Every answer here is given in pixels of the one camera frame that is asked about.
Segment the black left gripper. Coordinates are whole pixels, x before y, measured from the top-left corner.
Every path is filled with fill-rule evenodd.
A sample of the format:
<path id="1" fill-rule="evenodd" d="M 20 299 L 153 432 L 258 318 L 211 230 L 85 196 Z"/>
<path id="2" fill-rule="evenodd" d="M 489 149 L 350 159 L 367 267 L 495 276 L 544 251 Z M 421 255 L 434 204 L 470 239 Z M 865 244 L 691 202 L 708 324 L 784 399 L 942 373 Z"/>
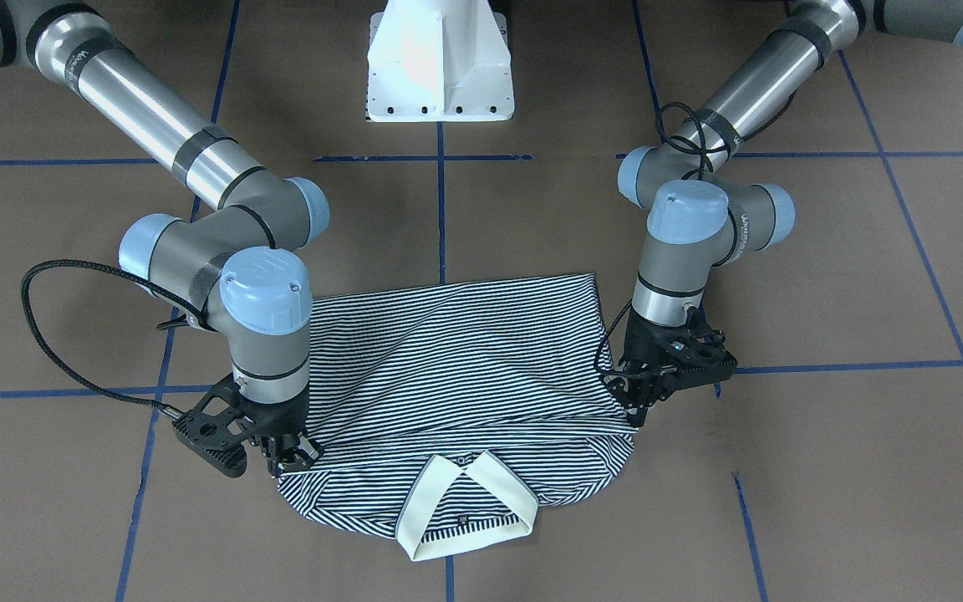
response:
<path id="1" fill-rule="evenodd" d="M 684 319 L 692 308 L 696 306 L 688 306 Z M 613 399 L 625 409 L 628 424 L 640 428 L 645 425 L 647 412 L 656 401 L 671 396 L 665 395 L 661 385 L 661 377 L 673 370 L 672 366 L 662 363 L 665 355 L 660 348 L 660 329 L 668 325 L 651 323 L 630 306 L 627 306 L 625 313 L 628 323 L 619 373 L 618 376 L 604 375 L 603 383 Z"/>

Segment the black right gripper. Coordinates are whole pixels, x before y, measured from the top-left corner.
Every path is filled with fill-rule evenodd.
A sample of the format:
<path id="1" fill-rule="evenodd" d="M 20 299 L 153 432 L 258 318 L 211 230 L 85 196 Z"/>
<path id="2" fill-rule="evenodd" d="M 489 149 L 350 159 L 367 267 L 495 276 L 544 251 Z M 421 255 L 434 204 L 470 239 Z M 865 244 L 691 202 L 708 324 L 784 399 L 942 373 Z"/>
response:
<path id="1" fill-rule="evenodd" d="M 306 472 L 324 454 L 324 447 L 306 434 L 309 400 L 309 393 L 298 393 L 279 403 L 259 403 L 241 397 L 240 409 L 245 418 L 255 424 L 267 471 L 272 477 L 280 477 L 288 469 Z"/>

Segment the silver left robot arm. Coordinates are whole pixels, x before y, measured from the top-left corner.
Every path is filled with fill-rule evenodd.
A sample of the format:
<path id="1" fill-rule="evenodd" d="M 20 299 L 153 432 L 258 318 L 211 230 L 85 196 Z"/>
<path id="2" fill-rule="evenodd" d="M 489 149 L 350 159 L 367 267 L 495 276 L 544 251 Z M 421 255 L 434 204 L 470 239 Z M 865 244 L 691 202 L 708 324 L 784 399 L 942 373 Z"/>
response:
<path id="1" fill-rule="evenodd" d="M 632 427 L 673 393 L 729 380 L 737 366 L 701 301 L 712 270 L 786 239 L 796 221 L 780 186 L 746 186 L 718 175 L 752 137 L 772 125 L 800 85 L 864 31 L 963 47 L 963 1 L 795 1 L 752 56 L 658 147 L 620 164 L 618 188 L 646 212 L 645 244 L 627 317 L 623 355 L 605 389 Z"/>

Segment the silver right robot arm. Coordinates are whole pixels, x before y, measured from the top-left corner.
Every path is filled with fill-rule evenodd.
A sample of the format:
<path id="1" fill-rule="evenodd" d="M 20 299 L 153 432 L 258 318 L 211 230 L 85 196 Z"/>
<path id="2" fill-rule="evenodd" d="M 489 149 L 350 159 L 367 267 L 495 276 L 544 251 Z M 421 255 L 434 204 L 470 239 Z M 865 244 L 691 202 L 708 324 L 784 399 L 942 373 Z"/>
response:
<path id="1" fill-rule="evenodd" d="M 127 279 L 176 306 L 180 316 L 163 323 L 166 330 L 221 333 L 231 370 L 187 411 L 86 380 L 51 350 L 31 306 L 34 278 L 66 260 L 40 263 L 22 281 L 24 318 L 43 353 L 85 388 L 168 416 L 176 438 L 222 475 L 243 475 L 247 445 L 273 477 L 309 469 L 324 450 L 306 427 L 313 294 L 298 250 L 328 228 L 324 192 L 253 159 L 84 1 L 0 1 L 0 68 L 12 65 L 75 93 L 211 208 L 192 222 L 139 218 L 122 237 L 117 267 L 73 266 Z"/>

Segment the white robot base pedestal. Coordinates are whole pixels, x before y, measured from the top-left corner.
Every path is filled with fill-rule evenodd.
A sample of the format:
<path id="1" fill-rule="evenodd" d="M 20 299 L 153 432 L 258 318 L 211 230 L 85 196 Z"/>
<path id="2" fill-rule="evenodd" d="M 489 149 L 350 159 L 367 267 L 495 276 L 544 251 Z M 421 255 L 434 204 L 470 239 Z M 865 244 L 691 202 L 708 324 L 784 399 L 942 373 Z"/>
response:
<path id="1" fill-rule="evenodd" d="M 369 20 L 366 118 L 510 120 L 516 100 L 508 13 L 497 1 L 386 3 Z"/>

